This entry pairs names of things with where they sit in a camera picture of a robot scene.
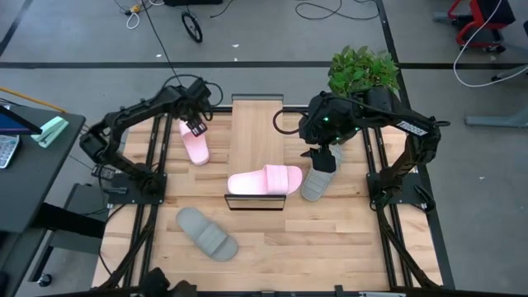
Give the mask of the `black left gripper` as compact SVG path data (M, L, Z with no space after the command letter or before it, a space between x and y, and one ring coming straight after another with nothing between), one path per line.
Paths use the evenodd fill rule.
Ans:
M207 87L206 81L202 78L196 78L189 86L177 86L176 90L179 94L176 104L176 116L184 121L199 121L196 127L186 122L187 134L197 137L198 134L204 134L207 131L206 124L201 121L211 121L213 118L212 105L209 98L211 91Z

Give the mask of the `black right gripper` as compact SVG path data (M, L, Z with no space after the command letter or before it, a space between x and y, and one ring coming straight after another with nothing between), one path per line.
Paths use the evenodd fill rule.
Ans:
M333 173L336 159L326 144L344 144L361 127L356 123L363 115L360 97L341 97L333 92L321 91L309 103L308 114L299 120L299 136L306 144L319 144L300 154L311 158L316 171Z

